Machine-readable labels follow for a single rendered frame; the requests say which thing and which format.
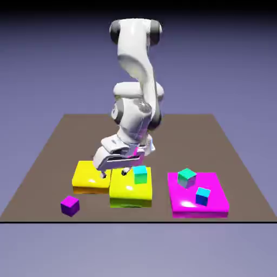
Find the large magenta box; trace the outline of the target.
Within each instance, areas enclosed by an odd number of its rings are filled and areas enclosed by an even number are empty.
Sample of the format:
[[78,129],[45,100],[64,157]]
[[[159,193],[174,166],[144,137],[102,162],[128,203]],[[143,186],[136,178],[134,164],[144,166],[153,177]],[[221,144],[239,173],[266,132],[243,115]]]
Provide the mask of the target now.
[[[206,206],[196,204],[198,187],[210,189]],[[224,218],[229,213],[229,202],[215,172],[197,172],[195,184],[188,189],[177,183],[177,172],[168,173],[169,198],[175,218]]]

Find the large yellow-green box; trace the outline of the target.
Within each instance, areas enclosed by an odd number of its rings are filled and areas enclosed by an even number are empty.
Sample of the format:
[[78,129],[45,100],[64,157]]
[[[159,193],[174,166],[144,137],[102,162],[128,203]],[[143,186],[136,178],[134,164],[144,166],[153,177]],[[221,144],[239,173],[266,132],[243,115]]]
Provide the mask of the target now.
[[109,187],[111,208],[151,207],[152,179],[151,168],[147,167],[147,183],[135,184],[133,168],[123,176],[122,169],[113,169]]

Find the large yellow box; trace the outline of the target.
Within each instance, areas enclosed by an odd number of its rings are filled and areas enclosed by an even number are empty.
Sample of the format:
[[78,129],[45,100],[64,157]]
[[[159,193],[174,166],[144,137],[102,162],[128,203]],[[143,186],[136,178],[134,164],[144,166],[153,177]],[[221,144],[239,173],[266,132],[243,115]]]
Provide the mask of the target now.
[[73,178],[72,188],[74,194],[107,194],[109,192],[111,170],[106,171],[106,177],[101,178],[93,161],[79,161]]

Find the small purple cube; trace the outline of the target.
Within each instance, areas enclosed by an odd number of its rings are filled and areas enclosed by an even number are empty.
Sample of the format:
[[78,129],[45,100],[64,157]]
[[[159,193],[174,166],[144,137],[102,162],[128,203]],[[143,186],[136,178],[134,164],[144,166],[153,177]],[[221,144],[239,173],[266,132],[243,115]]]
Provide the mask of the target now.
[[79,199],[68,195],[61,201],[61,212],[69,217],[74,216],[80,210]]

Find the small cyan-green cube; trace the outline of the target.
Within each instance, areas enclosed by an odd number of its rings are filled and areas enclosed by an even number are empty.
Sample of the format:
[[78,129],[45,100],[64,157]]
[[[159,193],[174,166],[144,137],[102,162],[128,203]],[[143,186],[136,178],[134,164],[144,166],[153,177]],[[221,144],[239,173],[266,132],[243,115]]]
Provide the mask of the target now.
[[133,173],[134,173],[134,183],[135,184],[147,183],[148,173],[147,173],[146,166],[133,167]]

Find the small blue cube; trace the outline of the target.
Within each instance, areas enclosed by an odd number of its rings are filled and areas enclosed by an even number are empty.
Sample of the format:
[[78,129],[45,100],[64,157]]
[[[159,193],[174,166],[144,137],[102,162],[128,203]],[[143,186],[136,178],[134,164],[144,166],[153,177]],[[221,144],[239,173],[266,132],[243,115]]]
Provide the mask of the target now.
[[206,206],[208,203],[208,198],[210,196],[210,189],[198,187],[195,195],[196,204]]

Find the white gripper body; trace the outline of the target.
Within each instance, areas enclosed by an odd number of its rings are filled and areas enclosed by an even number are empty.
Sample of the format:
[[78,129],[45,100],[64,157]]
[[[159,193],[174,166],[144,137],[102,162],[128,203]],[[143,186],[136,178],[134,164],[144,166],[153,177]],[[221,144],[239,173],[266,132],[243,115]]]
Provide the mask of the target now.
[[126,157],[121,154],[111,154],[101,146],[93,157],[93,164],[99,171],[140,166],[143,162],[144,155],[145,151],[143,149],[138,149],[137,154],[132,157]]

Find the small green cube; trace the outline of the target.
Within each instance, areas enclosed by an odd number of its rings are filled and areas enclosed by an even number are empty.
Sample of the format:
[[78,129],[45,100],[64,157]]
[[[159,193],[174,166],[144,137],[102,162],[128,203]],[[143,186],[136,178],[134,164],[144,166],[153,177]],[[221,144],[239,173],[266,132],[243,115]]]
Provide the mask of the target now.
[[188,189],[195,184],[197,173],[189,168],[185,168],[177,173],[177,183]]

